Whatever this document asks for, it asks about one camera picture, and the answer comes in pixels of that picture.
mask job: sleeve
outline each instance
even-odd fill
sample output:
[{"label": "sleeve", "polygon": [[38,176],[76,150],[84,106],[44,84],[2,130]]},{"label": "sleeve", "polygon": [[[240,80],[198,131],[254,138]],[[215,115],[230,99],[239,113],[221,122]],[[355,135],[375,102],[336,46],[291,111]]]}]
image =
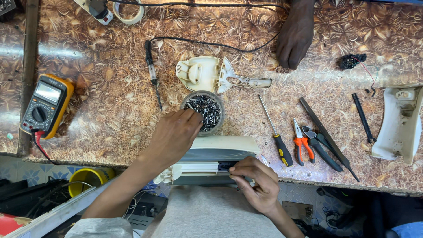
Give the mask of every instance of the sleeve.
[{"label": "sleeve", "polygon": [[68,231],[65,238],[132,238],[131,224],[121,218],[85,218]]}]

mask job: orange pliers handle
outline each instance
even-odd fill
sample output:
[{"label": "orange pliers handle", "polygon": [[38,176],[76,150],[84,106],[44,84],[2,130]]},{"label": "orange pliers handle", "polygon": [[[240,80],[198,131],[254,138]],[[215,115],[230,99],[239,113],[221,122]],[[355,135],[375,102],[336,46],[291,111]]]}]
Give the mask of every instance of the orange pliers handle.
[{"label": "orange pliers handle", "polygon": [[301,146],[302,145],[304,145],[304,147],[306,148],[306,150],[308,152],[308,157],[310,158],[310,161],[312,163],[315,163],[316,158],[314,156],[314,151],[308,146],[307,138],[305,138],[305,137],[302,137],[302,138],[296,137],[294,139],[294,143],[295,143],[295,154],[297,155],[298,163],[301,166],[304,166],[304,161],[302,160],[302,156],[301,156]]}]

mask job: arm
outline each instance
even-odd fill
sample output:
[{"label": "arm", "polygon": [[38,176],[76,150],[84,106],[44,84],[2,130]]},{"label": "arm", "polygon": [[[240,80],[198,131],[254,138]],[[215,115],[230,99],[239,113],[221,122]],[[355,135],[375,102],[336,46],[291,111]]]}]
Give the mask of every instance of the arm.
[{"label": "arm", "polygon": [[297,69],[313,41],[315,0],[292,0],[276,42],[276,58],[286,69]]},{"label": "arm", "polygon": [[192,146],[203,125],[192,109],[170,112],[157,123],[149,146],[85,211],[82,218],[122,217],[133,196]]},{"label": "arm", "polygon": [[[267,216],[286,238],[304,238],[294,221],[286,214],[277,200],[279,193],[278,176],[272,168],[258,159],[248,156],[229,169],[230,177],[236,182],[247,201]],[[255,186],[242,176],[255,180]]]}]

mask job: workbench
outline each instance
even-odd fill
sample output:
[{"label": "workbench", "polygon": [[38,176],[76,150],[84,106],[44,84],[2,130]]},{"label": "workbench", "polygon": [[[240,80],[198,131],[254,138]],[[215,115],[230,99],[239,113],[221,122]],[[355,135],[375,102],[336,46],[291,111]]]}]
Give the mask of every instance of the workbench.
[{"label": "workbench", "polygon": [[[130,165],[148,145],[159,119],[178,110],[190,93],[175,76],[177,62],[203,55],[220,59],[226,56],[236,74],[271,77],[273,83],[269,89],[233,87],[220,94],[226,119],[218,135],[253,137],[280,179],[423,194],[423,140],[411,166],[370,156],[372,145],[367,143],[351,96],[358,94],[377,137],[383,120],[383,88],[423,82],[423,6],[319,1],[315,5],[313,43],[295,71],[279,66],[276,41],[253,53],[175,40],[155,41],[152,53],[163,112],[149,80],[143,47],[146,39],[176,36],[253,49],[279,31],[287,14],[274,8],[242,7],[169,6],[148,7],[145,11],[146,16],[135,25],[113,19],[103,26],[71,0],[41,2],[38,73],[54,74],[76,86],[58,133],[42,141],[53,160],[62,164]],[[31,93],[20,91],[22,22],[22,16],[17,16],[12,25],[0,24],[0,149],[9,154],[17,151],[20,94]],[[365,93],[372,80],[362,66],[336,69],[337,59],[350,53],[367,53],[365,63],[379,67],[374,97]],[[375,67],[369,70],[376,75]],[[315,164],[310,163],[305,149],[304,167],[296,162],[293,167],[283,165],[257,94],[262,95],[293,157],[293,117],[300,126],[317,128],[299,102],[304,97],[349,159],[360,182],[347,169],[335,172],[320,157]],[[35,146],[25,159],[46,161]]]}]

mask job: masking tape roll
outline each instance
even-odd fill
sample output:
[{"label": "masking tape roll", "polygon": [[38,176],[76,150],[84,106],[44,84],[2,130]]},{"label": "masking tape roll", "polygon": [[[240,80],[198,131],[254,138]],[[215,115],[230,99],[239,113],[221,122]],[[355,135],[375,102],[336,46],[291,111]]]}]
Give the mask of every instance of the masking tape roll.
[{"label": "masking tape roll", "polygon": [[113,13],[115,14],[115,16],[123,23],[128,24],[128,25],[132,25],[135,24],[137,22],[139,22],[141,20],[141,18],[144,16],[144,7],[140,6],[140,9],[137,13],[137,15],[135,15],[134,18],[132,19],[125,19],[122,18],[121,15],[119,14],[119,5],[121,3],[117,3],[117,2],[113,2]]}]

